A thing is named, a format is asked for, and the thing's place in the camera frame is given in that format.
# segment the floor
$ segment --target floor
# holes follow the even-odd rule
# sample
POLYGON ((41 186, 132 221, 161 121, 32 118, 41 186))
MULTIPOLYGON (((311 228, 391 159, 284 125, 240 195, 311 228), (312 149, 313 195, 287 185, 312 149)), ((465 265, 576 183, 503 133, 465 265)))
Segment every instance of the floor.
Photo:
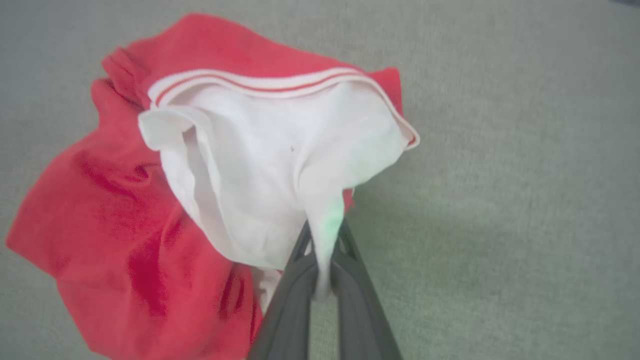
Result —
MULTIPOLYGON (((640 359, 640 7, 607 0, 0 4, 0 227, 95 128, 101 59, 187 12, 399 68, 422 145, 351 228, 404 358, 640 359)), ((54 282, 0 247, 0 358, 102 359, 54 282)), ((335 301, 312 359, 336 359, 335 301)))

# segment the white cloth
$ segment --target white cloth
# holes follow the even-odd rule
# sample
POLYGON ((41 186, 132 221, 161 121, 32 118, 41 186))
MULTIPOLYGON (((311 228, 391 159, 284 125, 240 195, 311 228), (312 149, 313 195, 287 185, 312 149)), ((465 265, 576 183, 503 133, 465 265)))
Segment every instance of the white cloth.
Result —
POLYGON ((203 85, 139 117, 176 198, 226 258, 284 269, 308 219, 328 294, 342 191, 395 163, 405 138, 379 93, 345 81, 268 99, 203 85))

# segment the clothing pile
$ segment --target clothing pile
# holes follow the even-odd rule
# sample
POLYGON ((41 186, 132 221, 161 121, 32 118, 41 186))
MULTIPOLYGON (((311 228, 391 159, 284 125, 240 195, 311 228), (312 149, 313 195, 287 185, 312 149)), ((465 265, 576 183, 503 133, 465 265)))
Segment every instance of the clothing pile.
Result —
POLYGON ((323 299, 351 189, 419 143, 396 69, 218 17, 188 15, 102 64, 97 130, 47 167, 7 246, 116 360, 244 358, 305 221, 323 299))

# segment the red stripe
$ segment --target red stripe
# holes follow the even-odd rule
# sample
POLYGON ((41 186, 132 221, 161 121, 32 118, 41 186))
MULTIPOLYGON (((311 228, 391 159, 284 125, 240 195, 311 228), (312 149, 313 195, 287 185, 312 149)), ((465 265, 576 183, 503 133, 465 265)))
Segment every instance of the red stripe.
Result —
POLYGON ((331 76, 328 76, 327 78, 324 78, 322 80, 316 81, 314 83, 307 83, 307 84, 303 84, 303 85, 298 85, 298 86, 293 86, 293 87, 289 87, 289 88, 255 88, 255 87, 251 87, 251 86, 246 86, 244 84, 240 84, 237 83, 235 81, 229 80, 227 78, 224 78, 222 76, 219 75, 213 75, 213 74, 202 74, 202 75, 195 75, 195 76, 191 76, 190 78, 186 78, 186 79, 182 79, 174 84, 172 84, 171 86, 169 86, 168 88, 164 89, 160 95, 158 95, 157 100, 155 101, 156 106, 159 106, 160 101, 162 101, 162 98, 171 90, 173 90, 174 88, 176 88, 177 86, 180 86, 184 83, 187 83, 189 81, 195 80, 195 79, 200 79, 200 78, 214 78, 214 79, 221 79, 224 80, 228 83, 232 83, 235 86, 240 86, 241 88, 245 88, 248 90, 255 90, 255 91, 261 91, 261 92, 287 92, 287 91, 294 91, 294 90, 299 90, 302 88, 308 88, 311 86, 316 86, 318 84, 324 83, 327 80, 336 78, 338 76, 343 76, 343 75, 356 75, 357 73, 354 72, 341 72, 339 74, 334 74, 331 76))

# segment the red cloth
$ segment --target red cloth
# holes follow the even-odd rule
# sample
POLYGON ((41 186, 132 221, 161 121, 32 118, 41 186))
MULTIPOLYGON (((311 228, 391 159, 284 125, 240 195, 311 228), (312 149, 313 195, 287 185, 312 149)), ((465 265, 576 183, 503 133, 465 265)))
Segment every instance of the red cloth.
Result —
MULTIPOLYGON (((92 86, 97 130, 53 160, 7 246, 52 275, 89 348, 116 360, 238 360, 262 321, 250 269, 221 256, 169 189, 138 130, 149 87, 217 69, 255 77, 351 67, 227 20, 188 15, 116 50, 92 86)), ((401 112, 395 69, 369 74, 401 112)), ((347 206, 351 192, 345 193, 347 206)))

